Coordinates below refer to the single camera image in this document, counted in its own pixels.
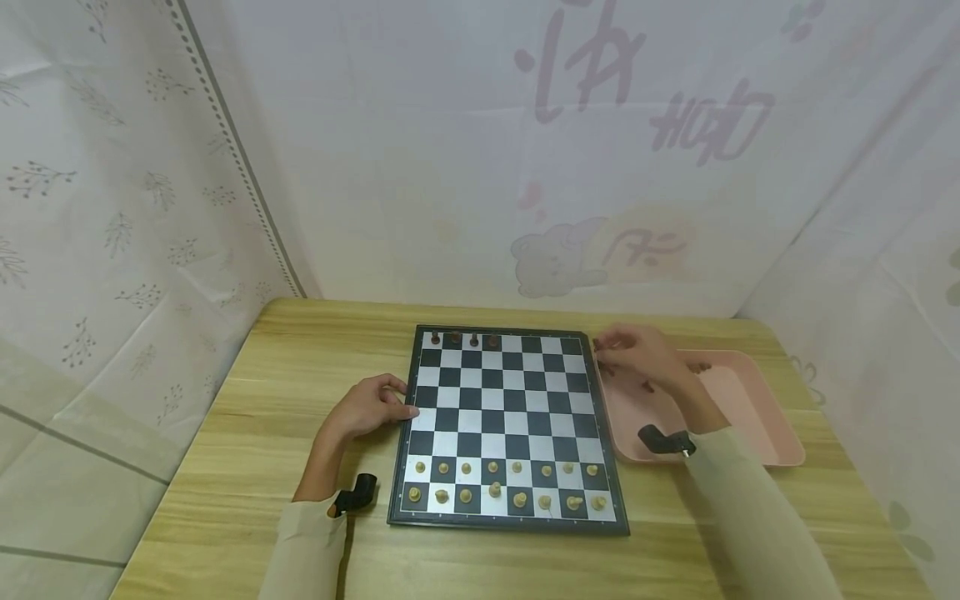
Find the chessboard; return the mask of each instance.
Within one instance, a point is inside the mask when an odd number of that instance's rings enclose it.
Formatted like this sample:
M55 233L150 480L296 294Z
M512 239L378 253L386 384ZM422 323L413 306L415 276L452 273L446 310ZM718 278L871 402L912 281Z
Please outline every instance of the chessboard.
M629 536L588 337L418 325L387 522Z

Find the pink tray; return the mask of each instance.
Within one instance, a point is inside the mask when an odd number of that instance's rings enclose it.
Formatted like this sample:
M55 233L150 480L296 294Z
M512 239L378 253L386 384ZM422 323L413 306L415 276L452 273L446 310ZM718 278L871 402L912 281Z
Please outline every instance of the pink tray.
M804 463L804 447L754 359L736 350L681 350L680 354L687 363L712 365L697 376L764 465L796 467ZM616 377L600 373L617 455L632 463L682 460L680 454L654 454L636 436L640 427L650 423L664 435L686 429L673 399L659 389L652 394L643 390L642 381L624 371L617 371Z

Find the left hand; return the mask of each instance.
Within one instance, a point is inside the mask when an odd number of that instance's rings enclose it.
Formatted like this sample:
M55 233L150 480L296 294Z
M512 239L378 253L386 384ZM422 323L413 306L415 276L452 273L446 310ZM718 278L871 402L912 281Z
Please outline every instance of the left hand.
M412 419L420 414L416 406L401 402L394 390L407 393L407 384L396 375L383 373L361 379L333 407L321 432L349 441L370 433L380 425Z

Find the chessboard frame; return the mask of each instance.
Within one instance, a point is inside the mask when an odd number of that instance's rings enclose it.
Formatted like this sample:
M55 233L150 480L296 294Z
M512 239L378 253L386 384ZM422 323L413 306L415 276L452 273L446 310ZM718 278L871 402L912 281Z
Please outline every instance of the chessboard frame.
M607 475L611 508L614 511L613 521L591 521L586 519L546 518L546 517L496 517L487 515L469 514L434 514L402 511L402 496L404 491L403 474L407 463L407 443L410 440L411 422L401 424L400 436L397 441L396 463L390 491L390 506L387 511L387 523L400 525L420 525L428 527L455 527L471 529L535 531L543 533L576 533L596 536L629 536L630 522L627 519L623 493L620 490L620 480L617 474L616 457L611 443L610 423L607 409L604 404L600 378L593 360L592 344L587 334L582 331L567 331L558 329L519 329L509 327L478 327L478 326L450 326L418 324L414 333L414 347L411 352L410 372L407 377L408 395L406 404L415 404L417 398L417 374L420 369L420 353L423 350L424 334L434 332L440 334L460 332L463 334L462 345L468 343L468 336L473 333L481 335L498 335L501 338L508 336L523 336L537 338L576 338L583 349L583 358L586 362L587 380L590 398L593 402L594 418L600 438L604 456L604 471Z

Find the black square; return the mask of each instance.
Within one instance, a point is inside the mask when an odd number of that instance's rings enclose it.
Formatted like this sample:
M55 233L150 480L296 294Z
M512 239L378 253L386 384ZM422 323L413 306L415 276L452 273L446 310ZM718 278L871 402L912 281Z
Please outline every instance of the black square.
M546 392L546 376L542 372L524 371L523 388L531 392Z
M523 413L527 410L527 395L523 390L503 391L503 410Z
M477 388L460 388L460 408L469 411L480 410L481 392Z
M464 502L460 498L460 492L470 490L470 502ZM460 484L457 486L457 495L453 498L453 512L467 513L468 515L480 514L480 486L468 486Z
M446 473L440 472L440 465L446 465ZM457 480L457 459L454 456L435 456L430 465L432 483L453 483Z
M570 496L577 496L584 500L575 511L571 511L570 507L566 506L566 500ZM560 490L560 515L563 518L589 518L587 514L587 502L586 495L582 490Z
M519 352L503 352L504 371L523 371L523 354Z
M600 437L600 434L597 432L597 421L593 415L574 415L573 433L575 433L578 438Z
M411 431L410 445L407 454L419 454L420 456L430 456L433 454L433 432L432 431Z
M496 369L484 369L482 376L482 385L486 390L503 389L503 371Z
M584 353L584 350L580 348L580 340L574 340L573 338L562 338L560 348L564 354L579 356Z
M424 349L420 353L420 366L421 367L439 367L440 366L440 351L434 349Z
M480 422L481 433L503 433L503 411L483 411Z
M464 350L461 352L460 366L464 369L480 369L483 365L483 355L480 350Z
M591 467L591 465L580 465L581 476L584 478L584 489L605 490L607 488L607 470L603 465L594 464L592 466L597 467L596 475L587 473L587 467Z
M573 412L570 408L570 396L566 392L547 392L546 403L551 413L568 415Z
M517 508L514 504L514 497L518 493L527 494L527 503L523 505L523 508ZM537 499L534 497L534 491L531 488L514 488L508 487L506 489L507 494L507 515L510 516L533 516L534 515L534 504L537 502Z
M460 370L440 367L440 385L445 388L459 388Z
M420 408L437 408L437 388L417 386L414 395L414 404Z
M457 456L479 458L480 446L479 433L457 434Z
M412 502L410 500L410 489L420 490L420 500ZM403 484L403 499L400 501L401 511L425 511L426 499L430 494L430 486L425 483L405 483Z
M543 352L540 338L520 338L520 348L523 349L524 352Z
M577 451L577 439L554 438L553 457L559 463L579 463L580 453Z
M463 334L460 335L460 341L457 342L457 343L454 343L454 342L453 342L453 333L451 333L451 332L449 332L449 331L447 331L446 333L441 333L440 335L441 335L441 337L444 338L444 342L441 344L441 346L442 346L445 350L459 350L459 349L462 348L463 345L464 345L464 336L463 336Z
M587 383L587 375L581 372L569 372L566 374L566 388L570 392L589 392L590 384Z
M495 471L490 471L490 463L496 464ZM483 471L480 474L480 483L485 486L494 481L499 482L502 486L507 477L507 461L502 458L485 458L480 461L480 469Z
M460 422L460 411L455 408L438 408L437 420L434 423L436 431L456 431Z
M550 435L550 413L527 413L527 431L532 436Z
M507 435L507 458L508 459L529 459L530 458L530 439L527 436Z
M544 354L543 370L547 372L564 372L564 358L560 354Z
M544 467L550 467L549 475L543 474ZM557 465L546 461L530 461L530 479L535 488L556 488Z

